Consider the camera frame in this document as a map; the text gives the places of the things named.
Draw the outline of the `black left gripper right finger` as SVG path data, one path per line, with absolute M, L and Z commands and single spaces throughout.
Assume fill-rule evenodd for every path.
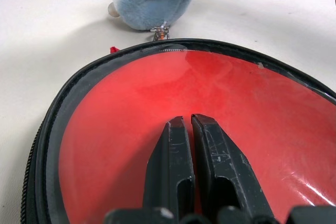
M 202 212 L 217 218 L 224 207 L 248 217 L 273 217 L 271 207 L 243 152 L 214 118 L 192 115 Z

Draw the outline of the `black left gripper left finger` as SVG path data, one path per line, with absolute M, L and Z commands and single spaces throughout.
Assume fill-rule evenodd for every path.
M 166 122 L 146 167 L 144 207 L 173 215 L 194 211 L 195 174 L 188 133 L 181 116 Z

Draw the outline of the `small grey round object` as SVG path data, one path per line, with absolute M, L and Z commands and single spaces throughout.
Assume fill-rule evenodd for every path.
M 150 30 L 166 23 L 171 26 L 186 11 L 191 0 L 113 0 L 108 6 L 112 17 L 119 17 L 130 28 Z

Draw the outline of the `red black mesh pouch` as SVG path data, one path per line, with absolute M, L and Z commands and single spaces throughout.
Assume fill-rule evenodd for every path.
M 309 75 L 274 58 L 221 41 L 172 39 L 140 44 L 112 53 L 74 74 L 48 109 L 29 153 L 23 185 L 21 224 L 70 224 L 60 188 L 59 154 L 65 129 L 85 95 L 109 73 L 133 61 L 174 51 L 211 52 L 254 64 L 263 63 L 266 69 L 303 85 L 336 105 L 336 93 Z M 144 207 L 142 197 L 140 207 L 109 210 L 102 224 L 336 224 L 334 205 L 296 205 L 289 210 L 284 221 L 275 215 L 248 217 L 235 207 L 222 208 L 217 218 L 206 217 L 202 212 L 197 180 L 193 128 L 187 133 L 195 174 L 194 211 L 188 215 L 173 215 L 163 207 Z

